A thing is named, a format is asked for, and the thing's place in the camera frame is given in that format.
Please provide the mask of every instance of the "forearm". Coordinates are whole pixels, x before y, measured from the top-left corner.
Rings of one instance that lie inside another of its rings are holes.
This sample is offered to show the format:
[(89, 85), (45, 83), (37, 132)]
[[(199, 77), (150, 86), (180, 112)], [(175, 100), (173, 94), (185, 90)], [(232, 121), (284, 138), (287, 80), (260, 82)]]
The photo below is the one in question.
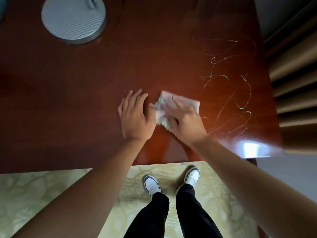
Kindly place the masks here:
[(52, 201), (14, 238), (97, 237), (143, 145), (140, 140), (126, 142), (114, 156)]
[(271, 237), (310, 237), (317, 232), (317, 204), (209, 138), (194, 150)]

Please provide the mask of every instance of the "foot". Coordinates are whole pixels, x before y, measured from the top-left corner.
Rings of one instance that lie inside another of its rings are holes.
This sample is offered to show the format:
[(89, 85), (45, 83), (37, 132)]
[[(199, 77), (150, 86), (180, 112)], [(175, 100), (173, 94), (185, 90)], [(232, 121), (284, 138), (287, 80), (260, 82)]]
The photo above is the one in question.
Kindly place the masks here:
[(180, 187), (177, 188), (176, 193), (185, 184), (189, 184), (189, 185), (191, 185), (192, 187), (195, 188), (195, 185), (197, 184), (197, 182), (199, 180), (199, 177), (200, 177), (199, 169), (196, 168), (195, 166), (190, 168), (185, 174), (183, 184), (181, 184)]
[(151, 175), (144, 177), (144, 187), (151, 197), (157, 192), (163, 193), (158, 181)]

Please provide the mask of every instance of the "person's right arm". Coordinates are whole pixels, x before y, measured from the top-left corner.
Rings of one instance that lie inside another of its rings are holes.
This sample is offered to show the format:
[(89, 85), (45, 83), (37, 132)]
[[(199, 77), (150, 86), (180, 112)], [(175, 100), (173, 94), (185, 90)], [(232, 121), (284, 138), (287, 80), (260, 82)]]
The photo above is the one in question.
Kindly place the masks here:
[(164, 107), (176, 137), (202, 156), (272, 238), (316, 237), (317, 204), (211, 140), (192, 107)]

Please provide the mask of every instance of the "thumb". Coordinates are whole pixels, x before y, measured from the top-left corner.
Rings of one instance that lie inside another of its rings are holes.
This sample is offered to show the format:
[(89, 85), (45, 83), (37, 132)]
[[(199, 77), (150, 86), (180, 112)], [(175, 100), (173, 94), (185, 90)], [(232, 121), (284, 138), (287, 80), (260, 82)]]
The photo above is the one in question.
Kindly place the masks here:
[(148, 121), (148, 122), (156, 123), (156, 120), (155, 120), (155, 111), (156, 111), (155, 105), (152, 104), (152, 103), (150, 103), (150, 104), (149, 104), (148, 111), (147, 111), (147, 121)]
[(175, 136), (178, 136), (178, 134), (179, 134), (179, 126), (177, 124), (176, 119), (174, 119), (172, 117), (168, 117), (167, 119), (170, 122), (171, 128), (172, 128)]

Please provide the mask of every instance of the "glossy wooden surface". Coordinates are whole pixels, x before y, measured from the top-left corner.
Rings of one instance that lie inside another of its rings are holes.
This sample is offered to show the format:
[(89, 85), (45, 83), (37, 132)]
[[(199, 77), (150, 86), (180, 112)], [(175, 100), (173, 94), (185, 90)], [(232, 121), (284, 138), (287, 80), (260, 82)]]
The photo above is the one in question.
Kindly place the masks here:
[[(200, 100), (212, 138), (241, 157), (283, 153), (253, 0), (104, 0), (108, 25), (68, 46), (45, 0), (0, 24), (0, 173), (93, 168), (123, 143), (117, 106), (142, 88)], [(134, 164), (201, 160), (163, 127)]]

